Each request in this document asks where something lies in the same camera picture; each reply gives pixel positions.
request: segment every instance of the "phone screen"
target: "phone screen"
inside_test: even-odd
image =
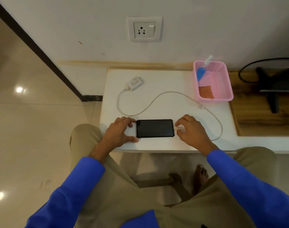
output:
[[[174,137],[172,119],[137,120],[137,138]]]

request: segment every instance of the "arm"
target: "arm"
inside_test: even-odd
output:
[[[126,142],[138,142],[138,138],[124,134],[127,126],[133,126],[132,122],[136,120],[117,118],[89,156],[78,162],[48,202],[28,219],[26,228],[73,228],[83,204],[105,171],[102,164],[108,154]]]
[[[245,209],[258,228],[289,227],[289,196],[252,175],[238,162],[213,144],[200,122],[190,115],[179,119],[185,132],[177,135],[207,156],[207,160],[231,194]]]
[[[251,174],[221,150],[207,160],[231,194],[260,227],[289,227],[289,196]]]

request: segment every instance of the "black cable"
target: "black cable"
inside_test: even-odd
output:
[[[272,60],[289,60],[289,57],[268,58],[268,59],[263,59],[263,60],[258,60],[258,61],[255,61],[255,62],[251,62],[251,63],[249,63],[248,65],[246,65],[246,66],[244,66],[243,68],[241,68],[240,71],[238,71],[238,77],[239,77],[239,79],[240,79],[241,81],[243,81],[243,82],[246,82],[246,83],[258,83],[259,81],[247,81],[247,80],[243,79],[243,78],[241,77],[241,71],[242,71],[244,68],[246,68],[246,67],[248,67],[249,65],[252,65],[252,64],[254,64],[254,63],[264,62],[264,61],[272,61]]]

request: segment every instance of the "bare foot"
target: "bare foot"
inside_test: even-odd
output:
[[[208,172],[202,165],[197,165],[193,178],[193,196],[198,194],[201,186],[209,180]]]

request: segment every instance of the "blue shirt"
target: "blue shirt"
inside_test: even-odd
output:
[[[289,227],[289,196],[251,174],[221,150],[207,156],[208,163],[252,218],[257,228]],[[83,157],[50,199],[27,221],[26,228],[73,228],[83,204],[105,169]],[[159,228],[154,210],[133,218],[121,228]]]

